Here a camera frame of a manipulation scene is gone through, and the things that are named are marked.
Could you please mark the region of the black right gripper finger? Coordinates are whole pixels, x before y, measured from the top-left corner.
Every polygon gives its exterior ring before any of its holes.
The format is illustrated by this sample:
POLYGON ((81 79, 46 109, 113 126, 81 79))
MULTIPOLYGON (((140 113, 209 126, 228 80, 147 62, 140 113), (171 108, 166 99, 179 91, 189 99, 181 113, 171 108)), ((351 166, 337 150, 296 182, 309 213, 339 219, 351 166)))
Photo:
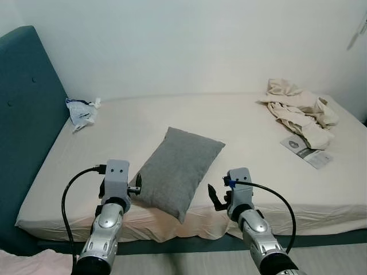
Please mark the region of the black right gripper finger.
POLYGON ((208 185, 208 193, 210 201, 212 201, 215 211, 223 210, 224 204, 218 199, 217 189, 215 189, 215 187, 213 187, 212 185, 208 185))

